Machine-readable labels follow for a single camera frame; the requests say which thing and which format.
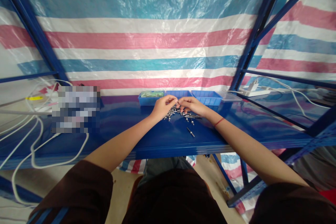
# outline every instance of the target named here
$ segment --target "brown sleeve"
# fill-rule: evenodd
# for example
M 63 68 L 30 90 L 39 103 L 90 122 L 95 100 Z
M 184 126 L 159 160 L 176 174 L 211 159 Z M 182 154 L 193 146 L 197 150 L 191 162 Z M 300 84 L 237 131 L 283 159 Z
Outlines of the brown sleeve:
M 79 161 L 30 214 L 34 224 L 44 212 L 51 223 L 61 209 L 68 208 L 61 223 L 105 223 L 110 208 L 113 177 L 88 161 Z
M 259 196 L 250 223 L 335 223 L 336 206 L 311 187 L 277 183 Z

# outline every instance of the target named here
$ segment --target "blue plastic bin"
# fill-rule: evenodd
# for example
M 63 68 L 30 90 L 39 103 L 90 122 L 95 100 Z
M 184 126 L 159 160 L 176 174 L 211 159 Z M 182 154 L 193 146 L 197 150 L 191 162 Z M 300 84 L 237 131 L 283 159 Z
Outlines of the blue plastic bin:
M 154 106 L 155 102 L 161 98 L 161 97 L 140 97 L 140 95 L 141 94 L 139 94 L 138 96 L 140 106 Z
M 177 99 L 182 97 L 191 96 L 193 97 L 192 93 L 189 90 L 170 90 L 166 91 L 166 95 L 174 95 Z
M 191 93 L 204 105 L 218 106 L 222 100 L 215 91 L 192 90 Z

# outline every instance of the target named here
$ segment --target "pile of rivets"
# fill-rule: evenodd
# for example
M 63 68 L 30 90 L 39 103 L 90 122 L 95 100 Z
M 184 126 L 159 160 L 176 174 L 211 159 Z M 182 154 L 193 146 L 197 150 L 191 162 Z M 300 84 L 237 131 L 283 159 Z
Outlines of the pile of rivets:
M 190 119 L 190 122 L 191 122 L 192 125 L 194 125 L 194 121 L 193 121 L 193 119 L 195 119 L 195 118 L 199 118 L 199 119 L 201 119 L 200 116 L 195 115 L 195 114 L 192 114 L 191 111 L 188 111 L 187 113 L 181 112 L 181 111 L 180 111 L 180 108 L 176 108 L 176 105 L 174 105 L 174 106 L 169 110 L 168 114 L 164 117 L 164 120 L 167 120 L 167 119 L 168 119 L 168 121 L 170 121 L 171 116 L 174 115 L 174 114 L 180 114 L 181 116 L 183 116 L 183 117 L 185 118 L 185 120 L 186 120 L 187 122 L 189 122 L 188 119 Z

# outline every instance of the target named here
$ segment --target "plastic sheet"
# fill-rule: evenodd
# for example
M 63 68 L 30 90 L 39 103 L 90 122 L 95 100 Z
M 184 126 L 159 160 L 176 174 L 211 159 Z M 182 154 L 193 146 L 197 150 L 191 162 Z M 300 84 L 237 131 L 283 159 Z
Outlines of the plastic sheet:
M 336 81 L 336 0 L 299 0 L 268 34 L 269 44 L 255 54 L 251 70 L 321 81 Z M 246 75 L 245 82 L 253 81 Z M 314 88 L 282 80 L 292 88 Z M 260 85 L 279 88 L 269 80 Z
M 30 1 L 69 79 L 121 95 L 227 90 L 262 0 Z
M 69 79 L 121 95 L 227 90 L 262 0 L 30 1 Z M 335 2 L 300 0 L 262 40 L 251 67 L 334 80 Z M 0 8 L 6 54 L 23 74 L 46 71 L 10 4 L 1 0 Z

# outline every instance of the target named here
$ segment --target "dark brown shirt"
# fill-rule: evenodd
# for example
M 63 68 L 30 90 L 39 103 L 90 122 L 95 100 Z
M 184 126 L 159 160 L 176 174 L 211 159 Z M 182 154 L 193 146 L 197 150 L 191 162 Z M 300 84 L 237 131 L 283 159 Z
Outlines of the dark brown shirt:
M 31 213 L 31 223 L 104 224 L 112 175 L 78 162 Z M 226 223 L 207 186 L 194 170 L 174 169 L 139 188 L 124 224 Z M 279 183 L 260 195 L 250 223 L 336 223 L 336 206 L 310 187 Z

